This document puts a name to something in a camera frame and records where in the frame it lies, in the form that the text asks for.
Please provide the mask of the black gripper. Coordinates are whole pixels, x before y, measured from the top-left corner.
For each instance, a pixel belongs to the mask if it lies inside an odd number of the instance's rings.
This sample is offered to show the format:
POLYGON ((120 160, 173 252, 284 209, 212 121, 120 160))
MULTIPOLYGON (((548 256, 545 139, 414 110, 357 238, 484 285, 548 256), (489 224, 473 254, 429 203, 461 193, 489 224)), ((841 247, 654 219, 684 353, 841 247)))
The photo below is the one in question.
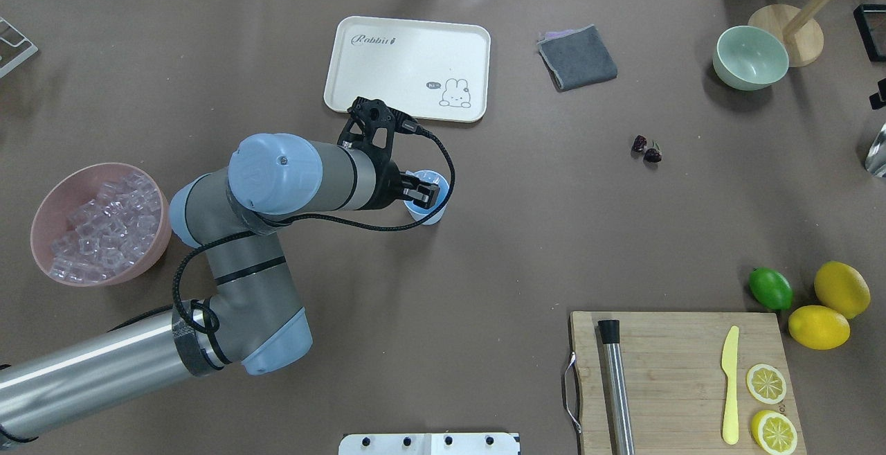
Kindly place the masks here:
POLYGON ((396 200, 418 209, 436 208, 443 184, 443 175, 436 171, 405 173, 395 163, 387 163, 374 187, 374 210, 387 208, 396 200))

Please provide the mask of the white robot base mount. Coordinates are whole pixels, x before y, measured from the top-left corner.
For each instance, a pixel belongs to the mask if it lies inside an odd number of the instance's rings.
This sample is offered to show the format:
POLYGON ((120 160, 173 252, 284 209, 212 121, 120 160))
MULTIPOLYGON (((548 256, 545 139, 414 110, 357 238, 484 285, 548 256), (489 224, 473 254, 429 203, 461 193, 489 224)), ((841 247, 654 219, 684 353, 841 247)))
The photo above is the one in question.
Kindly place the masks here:
POLYGON ((519 435, 507 432, 352 434, 338 446, 338 454, 520 453, 519 435))

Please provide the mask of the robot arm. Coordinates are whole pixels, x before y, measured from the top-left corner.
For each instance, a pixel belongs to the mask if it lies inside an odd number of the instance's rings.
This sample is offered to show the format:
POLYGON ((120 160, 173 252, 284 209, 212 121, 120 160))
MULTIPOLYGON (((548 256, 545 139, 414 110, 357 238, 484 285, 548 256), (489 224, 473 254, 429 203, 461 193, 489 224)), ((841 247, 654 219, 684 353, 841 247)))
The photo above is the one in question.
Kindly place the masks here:
POLYGON ((253 375, 290 366, 313 338, 278 231, 393 202, 436 215, 449 197, 366 136, 336 145, 247 137, 227 167, 172 199, 172 229, 191 251, 174 273, 170 309, 3 370, 2 449, 228 364, 253 375))

